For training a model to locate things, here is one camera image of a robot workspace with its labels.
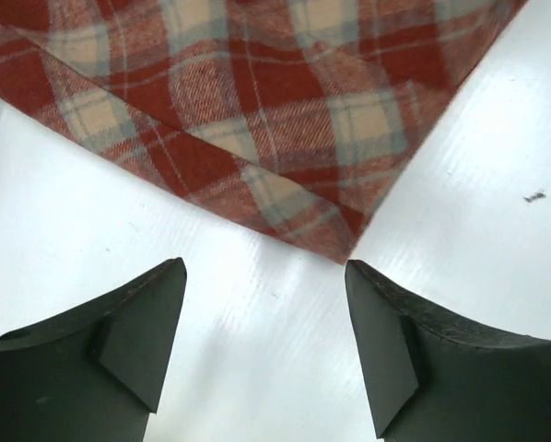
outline red plaid fabric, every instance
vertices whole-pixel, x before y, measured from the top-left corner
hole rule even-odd
[[[524,0],[0,0],[0,97],[343,262]]]

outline scratch on table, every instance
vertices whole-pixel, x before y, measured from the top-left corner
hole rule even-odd
[[[545,191],[544,189],[534,193],[532,196],[524,196],[523,199],[527,202],[527,203],[533,203],[534,201],[536,200],[541,200],[545,198]]]

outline plaid cloth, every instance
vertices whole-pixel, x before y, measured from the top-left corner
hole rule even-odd
[[[0,97],[343,262],[524,0],[0,0]]]

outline white surface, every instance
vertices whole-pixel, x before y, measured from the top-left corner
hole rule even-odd
[[[181,255],[186,300],[146,442],[374,439],[343,267],[1,111],[0,334]],[[467,316],[551,338],[551,0],[481,64],[355,256]]]

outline checkered fabric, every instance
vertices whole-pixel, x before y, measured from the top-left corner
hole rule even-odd
[[[343,262],[524,0],[0,0],[0,97]]]

